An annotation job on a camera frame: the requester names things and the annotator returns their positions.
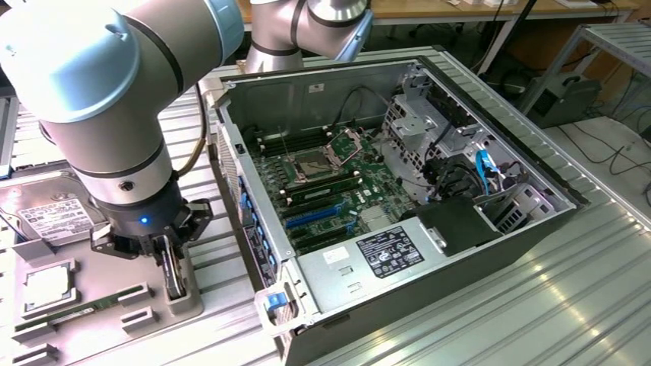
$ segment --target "metal table surface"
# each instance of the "metal table surface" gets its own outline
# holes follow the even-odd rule
[[[543,132],[447,53],[423,47],[361,54],[360,59],[416,54],[431,58],[592,203],[513,265],[313,365],[651,364],[648,219],[607,186],[591,181],[590,172],[557,151]],[[327,63],[316,58],[307,64]],[[228,66],[208,74],[203,83],[213,89],[208,102],[221,93],[216,78],[236,72],[237,68]],[[16,146],[36,145],[40,140],[33,123],[31,116],[20,117],[17,134],[25,137],[16,138]],[[163,112],[160,124],[179,164],[199,135],[192,94]],[[33,154],[33,150],[20,151],[16,159]],[[208,196],[213,206],[220,206],[205,157],[181,186],[185,195]],[[0,255],[0,263],[7,263],[8,255]],[[105,352],[88,360],[89,364],[128,363],[136,355],[147,355],[144,364],[152,365],[280,363],[253,311],[253,292],[223,211],[216,212],[191,255],[205,303],[203,315]],[[7,272],[0,281],[9,276]]]

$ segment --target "cpu chip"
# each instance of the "cpu chip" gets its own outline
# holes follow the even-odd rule
[[[332,172],[328,158],[320,152],[296,158],[296,163],[308,178]]]

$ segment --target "green circuit board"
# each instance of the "green circuit board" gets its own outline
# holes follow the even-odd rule
[[[331,152],[340,162],[361,145],[341,166],[328,159],[325,146],[276,156],[253,155],[259,176],[299,255],[397,222],[400,215],[416,205],[385,164],[381,160],[377,162],[379,152],[371,142],[363,136],[355,141],[347,133],[339,135],[341,131],[344,127],[333,131],[337,137],[331,141]],[[283,190],[297,192],[281,194]],[[337,214],[287,227],[291,220],[311,217],[324,210],[336,210]],[[369,222],[372,213],[377,220]]]

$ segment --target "pcie slot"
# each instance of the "pcie slot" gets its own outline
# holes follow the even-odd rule
[[[285,219],[292,216],[303,215],[304,213],[317,210],[319,208],[332,206],[336,204],[336,201],[336,198],[320,198],[313,202],[288,208],[285,211],[283,211],[280,217]]]
[[[316,220],[321,220],[327,217],[337,216],[341,212],[341,206],[343,205],[344,204],[336,204],[333,207],[329,207],[325,210],[316,211],[313,213],[307,214],[305,216],[287,220],[284,227],[287,229],[292,229],[293,227],[300,226],[300,225],[305,225],[307,223],[312,223]]]
[[[319,244],[337,239],[343,236],[347,236],[349,233],[349,228],[347,226],[339,227],[336,229],[332,229],[327,231],[325,233],[321,233],[319,235],[311,236],[309,238],[304,238],[300,240],[296,240],[295,246],[296,248],[305,248],[307,246],[317,246]]]

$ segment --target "hard drive label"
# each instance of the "hard drive label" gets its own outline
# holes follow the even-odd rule
[[[377,278],[385,278],[425,260],[403,226],[357,240],[357,246]]]
[[[91,217],[77,199],[20,210],[19,215],[47,240],[65,238],[92,228]]]

